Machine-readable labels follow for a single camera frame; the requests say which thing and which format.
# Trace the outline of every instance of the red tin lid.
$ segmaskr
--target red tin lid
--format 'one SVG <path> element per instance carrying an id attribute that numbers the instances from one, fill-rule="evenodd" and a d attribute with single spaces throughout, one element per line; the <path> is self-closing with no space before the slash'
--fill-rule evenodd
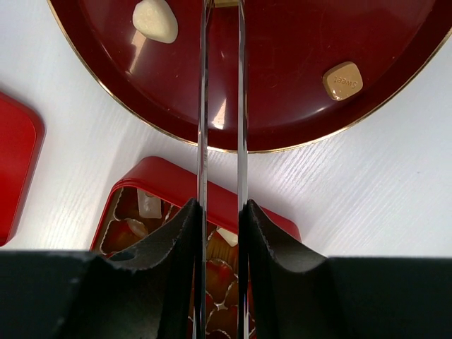
<path id="1" fill-rule="evenodd" d="M 196 143 L 202 1 L 167 0 L 179 25 L 173 44 L 137 32 L 131 19 L 138 2 L 49 0 L 110 95 L 165 133 Z M 247 1 L 249 150 L 309 143 L 372 113 L 445 41 L 451 13 L 451 0 Z M 208 139 L 223 150 L 237 149 L 238 17 L 237 7 L 210 12 Z M 347 61 L 364 87 L 335 101 L 322 77 Z"/>
<path id="2" fill-rule="evenodd" d="M 0 246 L 16 233 L 43 138 L 36 113 L 0 93 Z"/>

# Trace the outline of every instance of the red oval tray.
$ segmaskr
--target red oval tray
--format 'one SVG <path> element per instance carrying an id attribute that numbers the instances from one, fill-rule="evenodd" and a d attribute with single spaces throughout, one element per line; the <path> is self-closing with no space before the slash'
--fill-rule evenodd
<path id="1" fill-rule="evenodd" d="M 174 44 L 144 39 L 131 22 L 139 0 L 49 0 L 69 42 L 126 108 L 166 134 L 195 143 L 200 0 L 167 0 Z M 341 131 L 391 98 L 452 27 L 451 0 L 265 0 L 246 3 L 249 150 L 292 148 Z M 210 27 L 209 145 L 237 149 L 237 8 Z M 329 98 L 327 70 L 358 65 L 364 88 Z"/>

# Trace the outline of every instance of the metal rod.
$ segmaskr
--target metal rod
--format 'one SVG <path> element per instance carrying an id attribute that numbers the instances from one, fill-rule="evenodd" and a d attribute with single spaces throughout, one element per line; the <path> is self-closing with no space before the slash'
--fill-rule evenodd
<path id="1" fill-rule="evenodd" d="M 195 262 L 195 275 L 200 278 L 195 284 L 195 302 L 192 338 L 206 337 L 206 248 L 207 248 L 207 164 L 208 164 L 208 17 L 210 0 L 203 0 L 201 14 L 201 77 L 199 85 L 198 119 L 198 202 L 202 210 L 200 258 Z"/>
<path id="2" fill-rule="evenodd" d="M 239 203 L 239 309 L 237 338 L 249 337 L 248 251 L 244 233 L 244 209 L 248 201 L 248 57 L 246 54 L 245 0 L 239 0 L 239 121 L 237 189 Z"/>

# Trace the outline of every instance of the white wooden surface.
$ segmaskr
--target white wooden surface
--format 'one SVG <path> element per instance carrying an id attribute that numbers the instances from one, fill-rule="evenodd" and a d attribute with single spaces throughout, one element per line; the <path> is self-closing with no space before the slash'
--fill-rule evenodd
<path id="1" fill-rule="evenodd" d="M 0 90 L 47 127 L 4 249 L 87 249 L 112 185 L 146 155 L 196 169 L 195 148 L 146 126 L 85 70 L 45 0 L 0 1 Z M 338 136 L 249 157 L 250 196 L 327 255 L 452 256 L 452 40 L 386 106 Z M 235 190 L 235 155 L 209 178 Z"/>

